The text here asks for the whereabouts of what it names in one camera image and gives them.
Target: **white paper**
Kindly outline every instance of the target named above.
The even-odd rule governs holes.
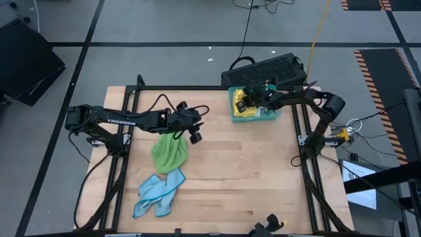
[[[365,167],[343,161],[342,165],[347,167],[350,171],[354,172],[359,177],[363,177],[369,174],[374,174],[376,171],[367,169]],[[347,169],[342,167],[342,179],[348,181],[357,178],[354,174],[349,172]],[[353,194],[347,194],[348,201],[371,209],[376,209],[376,191],[367,190],[362,192],[356,192]]]

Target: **yellow sponge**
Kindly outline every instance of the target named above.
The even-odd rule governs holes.
[[[257,108],[256,107],[249,107],[244,112],[240,113],[237,108],[237,102],[242,101],[245,97],[243,90],[236,89],[234,92],[234,99],[232,100],[232,107],[234,110],[234,116],[236,117],[251,117],[257,115]]]

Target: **black metal frame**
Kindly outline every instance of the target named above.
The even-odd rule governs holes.
[[[123,99],[123,105],[122,105],[122,110],[125,111],[128,108],[128,102],[130,99],[130,96],[132,93],[134,93],[134,102],[133,102],[133,106],[132,106],[132,112],[137,112],[137,105],[139,103],[139,95],[140,95],[140,91],[141,90],[227,90],[229,88],[229,86],[146,86],[145,83],[143,82],[143,80],[141,78],[138,77],[137,79],[137,85],[135,86],[126,86],[126,91],[124,93],[124,99]],[[299,86],[299,87],[284,87],[284,88],[279,88],[280,90],[283,91],[288,91],[288,92],[292,92],[295,90],[302,90],[303,87]],[[301,149],[300,149],[300,145],[298,142],[298,136],[302,134],[301,132],[301,125],[300,125],[300,120],[299,120],[299,115],[298,115],[298,110],[297,110],[297,106],[296,105],[292,105],[292,113],[293,113],[293,121],[294,121],[294,127],[295,127],[295,133],[297,135],[297,145],[300,151],[300,158],[301,158],[301,169],[303,172],[303,175],[305,173],[308,173],[309,171],[309,167],[307,165],[306,159],[302,156],[301,154]],[[304,121],[304,126],[305,126],[305,132],[307,133],[307,135],[310,134],[311,132],[311,126],[310,126],[310,119],[309,119],[309,114],[307,111],[307,106],[306,105],[301,105],[301,109],[302,109],[302,113],[303,113],[303,121]],[[134,127],[129,127],[129,135],[132,136],[133,134],[133,129]],[[123,133],[123,125],[119,125],[118,126],[118,133],[122,134]],[[56,234],[42,234],[42,235],[36,235],[37,237],[56,237],[56,236],[105,236],[107,234],[117,234],[117,228],[118,228],[118,221],[119,221],[119,217],[120,217],[120,208],[121,208],[121,204],[122,204],[122,198],[123,198],[123,192],[124,192],[124,183],[125,183],[125,177],[126,177],[126,171],[128,168],[128,159],[130,156],[130,144],[127,145],[128,147],[128,152],[123,156],[123,157],[113,157],[112,161],[111,161],[111,166],[110,166],[110,173],[109,173],[109,178],[107,180],[107,189],[105,192],[105,195],[107,196],[108,194],[110,194],[112,192],[112,188],[116,186],[116,184],[114,183],[114,178],[115,178],[115,174],[116,174],[116,169],[117,169],[117,162],[118,159],[122,159],[122,166],[121,166],[121,170],[120,173],[124,174],[124,178],[121,180],[121,183],[118,184],[119,189],[117,191],[116,194],[116,203],[115,203],[115,209],[114,209],[114,214],[112,217],[112,224],[111,224],[111,228],[105,228],[106,223],[107,223],[107,214],[108,214],[108,207],[103,211],[103,216],[101,217],[101,219],[99,220],[99,229],[98,230],[77,230],[74,232],[63,232],[63,233],[56,233]],[[312,171],[314,174],[314,180],[317,186],[317,190],[322,194],[322,197],[324,198],[324,191],[323,191],[323,185],[322,185],[322,178],[320,176],[320,170],[319,170],[319,166],[318,166],[318,161],[317,159],[311,159],[311,163],[312,163]],[[310,218],[310,225],[311,225],[311,229],[312,229],[312,234],[322,234],[325,236],[372,236],[372,235],[365,235],[365,234],[357,234],[357,233],[345,233],[345,232],[332,232],[331,231],[331,227],[330,227],[330,221],[329,218],[325,212],[325,210],[321,209],[321,214],[322,214],[322,220],[323,220],[323,227],[324,230],[319,230],[318,229],[318,222],[317,222],[317,218],[316,218],[316,211],[314,208],[314,200],[313,200],[313,194],[312,192],[309,190],[309,188],[305,187],[305,192],[306,192],[306,197],[307,197],[307,205],[308,205],[308,209],[309,209],[309,218]],[[168,236],[168,237],[177,237],[180,236],[180,229],[176,229],[175,233],[142,233],[141,234],[143,237],[145,236],[150,236],[150,237],[155,237],[155,236]],[[210,233],[204,233],[204,234],[182,234],[182,236],[212,236],[212,234]],[[219,234],[218,236],[226,236],[226,237],[246,237],[249,236],[248,234]],[[275,236],[286,236],[285,234],[275,234]]]

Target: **floor tile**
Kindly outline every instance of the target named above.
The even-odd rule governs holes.
[[[421,12],[393,12],[403,37],[409,43],[421,42]]]
[[[91,25],[99,0],[36,1],[39,31],[50,42],[83,42]],[[16,13],[29,16],[29,26],[37,30],[37,14],[33,1],[16,0]]]
[[[238,5],[247,3],[237,0]],[[312,42],[323,10],[323,1],[280,4],[276,14],[262,7],[253,10],[247,40]],[[247,16],[247,9],[221,0],[106,1],[93,41],[242,41]],[[396,42],[397,38],[384,12],[344,11],[339,1],[332,1],[319,41]]]

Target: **orange and black striped tape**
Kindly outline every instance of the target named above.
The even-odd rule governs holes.
[[[409,69],[409,67],[408,67],[408,64],[407,64],[407,62],[405,62],[405,60],[403,59],[402,54],[401,54],[401,52],[399,51],[399,49],[395,49],[395,50],[396,50],[396,52],[397,52],[397,54],[398,54],[398,56],[399,56],[400,60],[402,61],[403,66],[404,66],[404,67],[405,67],[405,69],[407,70],[408,76],[409,76],[409,77],[410,77],[410,79],[412,80],[412,83],[414,83],[414,85],[415,85],[416,87],[420,87],[420,85],[418,85],[418,82],[415,80],[414,76],[413,76],[413,75],[412,75],[412,73],[410,72],[410,69]]]
[[[380,95],[378,94],[376,85],[371,77],[370,72],[368,71],[368,67],[364,61],[364,58],[362,57],[362,54],[359,50],[355,50],[354,54],[355,54],[355,57],[357,58],[358,64],[360,66],[362,75],[364,76],[364,80],[367,84],[367,88],[370,91],[373,102],[377,110],[379,112],[383,112],[382,114],[380,114],[380,119],[382,120],[382,124],[387,132],[387,136],[389,137],[389,141],[393,147],[393,150],[395,151],[398,161],[401,165],[407,164],[408,161],[407,161],[407,157],[405,156],[405,152],[403,151],[401,143],[399,142],[399,139],[395,134],[395,131],[392,127],[392,123],[390,122],[389,116],[387,115],[387,112],[384,111],[384,105],[383,105],[382,99],[380,99]]]
[[[392,11],[389,0],[379,0],[379,4],[382,11]]]
[[[348,2],[347,0],[341,0],[342,9],[348,11]]]

